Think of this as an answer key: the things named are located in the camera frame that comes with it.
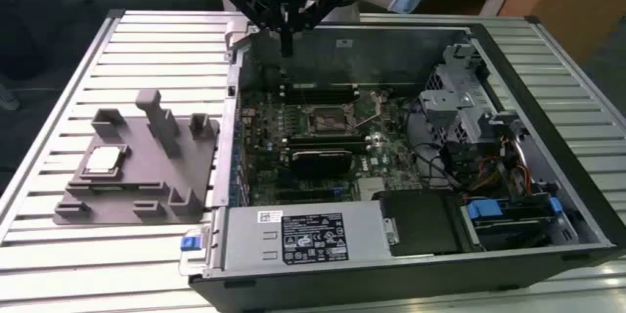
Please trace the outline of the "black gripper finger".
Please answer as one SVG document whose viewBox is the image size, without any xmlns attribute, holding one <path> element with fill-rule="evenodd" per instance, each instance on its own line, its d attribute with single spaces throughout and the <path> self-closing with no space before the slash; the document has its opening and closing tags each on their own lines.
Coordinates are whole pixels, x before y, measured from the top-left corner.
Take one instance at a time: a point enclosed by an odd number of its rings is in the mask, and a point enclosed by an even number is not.
<svg viewBox="0 0 626 313">
<path fill-rule="evenodd" d="M 319 0 L 310 6 L 301 2 L 289 6 L 289 56 L 294 55 L 295 33 L 314 29 L 330 12 L 342 6 L 342 0 Z"/>
<path fill-rule="evenodd" d="M 285 21 L 283 7 L 271 10 L 259 0 L 230 0 L 259 29 L 275 32 L 281 38 L 281 54 L 289 56 L 289 25 Z"/>
</svg>

